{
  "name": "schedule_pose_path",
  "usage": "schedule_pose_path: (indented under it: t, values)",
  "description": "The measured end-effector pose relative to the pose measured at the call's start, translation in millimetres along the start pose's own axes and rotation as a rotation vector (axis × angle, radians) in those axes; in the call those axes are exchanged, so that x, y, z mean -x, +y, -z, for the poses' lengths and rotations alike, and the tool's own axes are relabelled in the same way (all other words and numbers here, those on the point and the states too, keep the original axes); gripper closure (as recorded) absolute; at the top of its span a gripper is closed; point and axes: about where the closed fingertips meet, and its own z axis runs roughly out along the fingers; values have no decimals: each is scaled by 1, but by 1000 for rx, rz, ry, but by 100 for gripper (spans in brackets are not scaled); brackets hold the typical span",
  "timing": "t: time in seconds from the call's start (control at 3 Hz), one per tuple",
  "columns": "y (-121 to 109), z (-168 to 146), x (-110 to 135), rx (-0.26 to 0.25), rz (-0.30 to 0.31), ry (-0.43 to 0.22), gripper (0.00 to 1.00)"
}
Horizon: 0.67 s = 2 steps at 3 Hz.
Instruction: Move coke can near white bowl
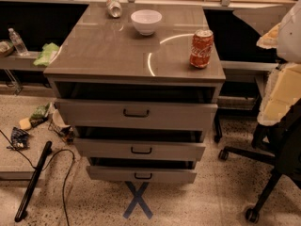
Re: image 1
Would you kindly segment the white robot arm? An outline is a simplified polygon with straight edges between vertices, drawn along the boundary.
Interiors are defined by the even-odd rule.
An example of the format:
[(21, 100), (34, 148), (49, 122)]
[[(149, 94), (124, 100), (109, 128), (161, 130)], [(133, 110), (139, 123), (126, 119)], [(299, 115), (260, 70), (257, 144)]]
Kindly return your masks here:
[(301, 0), (282, 21), (257, 41), (264, 49), (277, 49), (283, 64), (271, 71), (257, 121), (271, 126), (280, 122), (290, 107), (301, 98)]

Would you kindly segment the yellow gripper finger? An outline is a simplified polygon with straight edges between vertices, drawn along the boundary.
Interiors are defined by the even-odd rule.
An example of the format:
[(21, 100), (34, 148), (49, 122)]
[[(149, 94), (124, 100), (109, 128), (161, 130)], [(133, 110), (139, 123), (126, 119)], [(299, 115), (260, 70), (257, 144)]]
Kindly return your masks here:
[(273, 69), (268, 77), (257, 122), (275, 125), (301, 98), (301, 64), (285, 63)]
[(266, 34), (258, 39), (256, 45), (263, 49), (276, 49), (278, 45), (277, 38), (279, 27), (280, 24), (276, 24)]

